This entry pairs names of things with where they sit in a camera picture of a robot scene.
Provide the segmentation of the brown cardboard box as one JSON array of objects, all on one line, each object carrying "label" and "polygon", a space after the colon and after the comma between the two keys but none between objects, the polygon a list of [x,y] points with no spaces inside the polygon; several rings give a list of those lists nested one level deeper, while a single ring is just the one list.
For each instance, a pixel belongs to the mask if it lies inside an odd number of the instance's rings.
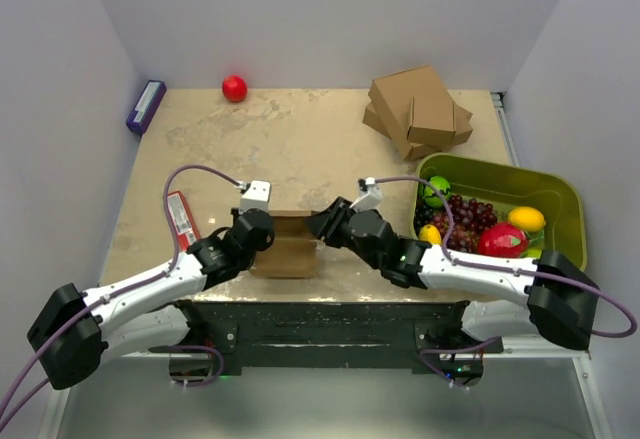
[{"label": "brown cardboard box", "polygon": [[306,219],[311,211],[271,211],[273,244],[256,254],[250,273],[262,279],[309,279],[316,275],[316,238]]}]

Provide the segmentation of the green plastic tub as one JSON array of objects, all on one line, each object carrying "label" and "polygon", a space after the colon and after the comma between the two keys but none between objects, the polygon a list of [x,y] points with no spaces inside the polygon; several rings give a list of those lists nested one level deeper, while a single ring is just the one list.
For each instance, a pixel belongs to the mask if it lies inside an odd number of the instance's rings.
[{"label": "green plastic tub", "polygon": [[546,220],[541,247],[564,254],[580,270],[587,266],[583,204],[564,179],[511,165],[447,153],[424,158],[415,174],[423,179],[442,176],[454,195],[490,203],[500,220],[518,206],[539,210]]}]

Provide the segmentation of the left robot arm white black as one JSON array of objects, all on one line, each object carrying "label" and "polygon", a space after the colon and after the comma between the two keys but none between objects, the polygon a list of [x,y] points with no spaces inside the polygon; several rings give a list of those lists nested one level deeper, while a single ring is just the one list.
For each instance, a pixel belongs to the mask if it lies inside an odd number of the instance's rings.
[{"label": "left robot arm white black", "polygon": [[27,333],[49,384],[68,389],[101,364],[134,351],[200,349],[207,327],[180,298],[235,279],[273,241],[273,218],[251,209],[168,262],[119,283],[85,291],[72,283],[57,288]]}]

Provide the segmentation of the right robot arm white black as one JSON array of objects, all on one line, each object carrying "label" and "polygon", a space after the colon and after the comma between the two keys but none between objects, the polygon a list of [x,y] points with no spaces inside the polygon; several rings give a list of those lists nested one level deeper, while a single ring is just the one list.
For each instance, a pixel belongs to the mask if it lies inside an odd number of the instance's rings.
[{"label": "right robot arm white black", "polygon": [[326,246],[347,248],[401,288],[457,289],[497,298],[468,304],[445,328],[448,345],[469,351],[494,337],[536,334],[569,350],[589,347],[597,285],[557,251],[538,259],[504,259],[445,252],[439,245],[398,235],[375,209],[344,198],[305,221]]}]

